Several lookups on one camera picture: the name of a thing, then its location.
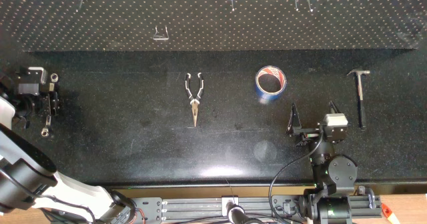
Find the black table surface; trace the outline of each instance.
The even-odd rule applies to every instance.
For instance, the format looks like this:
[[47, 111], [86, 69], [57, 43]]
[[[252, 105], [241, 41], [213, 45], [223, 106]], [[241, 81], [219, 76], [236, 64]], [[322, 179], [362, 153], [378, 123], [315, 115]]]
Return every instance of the black table surface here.
[[[358, 183], [427, 181], [425, 50], [32, 53], [59, 75], [53, 136], [42, 117], [14, 131], [79, 181], [111, 187], [263, 185], [308, 152], [286, 135], [292, 102], [303, 127], [315, 127], [333, 100], [350, 122], [336, 152], [358, 164]], [[255, 74], [275, 65], [286, 75], [283, 95], [267, 105]], [[368, 129], [358, 128], [353, 68], [362, 77]], [[197, 127], [184, 91], [186, 73], [202, 72], [205, 94]], [[192, 90], [198, 88], [193, 78]], [[308, 159], [279, 183], [312, 183]]]

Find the wooden floor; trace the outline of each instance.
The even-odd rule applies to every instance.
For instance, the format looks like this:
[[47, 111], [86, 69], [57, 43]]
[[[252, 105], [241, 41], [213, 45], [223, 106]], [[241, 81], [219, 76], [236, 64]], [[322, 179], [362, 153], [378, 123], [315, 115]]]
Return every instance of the wooden floor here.
[[[400, 223], [427, 223], [427, 195], [382, 195], [382, 202], [387, 204], [396, 214]], [[357, 224], [389, 223], [385, 217], [381, 219], [354, 219]], [[49, 224], [38, 209], [28, 211], [14, 210], [0, 217], [0, 224]]]

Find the pliers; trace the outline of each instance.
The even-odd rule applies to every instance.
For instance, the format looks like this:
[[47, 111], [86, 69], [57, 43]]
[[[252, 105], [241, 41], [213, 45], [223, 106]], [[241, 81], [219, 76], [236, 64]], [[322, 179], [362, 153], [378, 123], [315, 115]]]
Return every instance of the pliers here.
[[185, 75], [185, 92], [187, 93], [189, 104], [191, 105], [191, 112], [193, 113], [193, 121], [194, 121], [194, 127], [197, 123], [197, 113], [199, 112], [199, 104], [201, 96], [203, 95], [203, 88], [204, 88], [204, 80], [201, 73], [198, 73], [197, 76], [199, 77], [199, 92], [197, 93], [197, 96], [194, 98], [191, 94], [191, 91], [189, 89], [189, 80], [191, 79], [191, 74], [187, 73]]

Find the tape roll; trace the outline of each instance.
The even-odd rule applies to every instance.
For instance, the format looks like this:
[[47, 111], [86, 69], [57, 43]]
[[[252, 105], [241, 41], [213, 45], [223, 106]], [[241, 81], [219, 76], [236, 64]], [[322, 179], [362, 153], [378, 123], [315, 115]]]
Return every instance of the tape roll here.
[[[276, 92], [268, 92], [264, 90], [260, 85], [260, 77], [263, 75], [271, 75], [277, 78], [280, 82], [280, 89]], [[258, 96], [260, 96], [262, 99], [267, 101], [272, 101], [280, 97], [280, 95], [285, 91], [286, 88], [286, 76], [283, 73], [282, 70], [280, 70], [277, 67], [274, 66], [266, 66], [262, 67], [255, 76], [255, 82], [256, 82], [256, 92]]]

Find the pegboard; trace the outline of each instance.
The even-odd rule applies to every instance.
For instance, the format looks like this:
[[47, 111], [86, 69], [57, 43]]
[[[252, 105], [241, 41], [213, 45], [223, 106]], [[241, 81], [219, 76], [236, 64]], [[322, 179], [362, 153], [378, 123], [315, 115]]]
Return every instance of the pegboard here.
[[[24, 51], [417, 48], [427, 0], [0, 0]], [[168, 40], [155, 41], [168, 31]]]

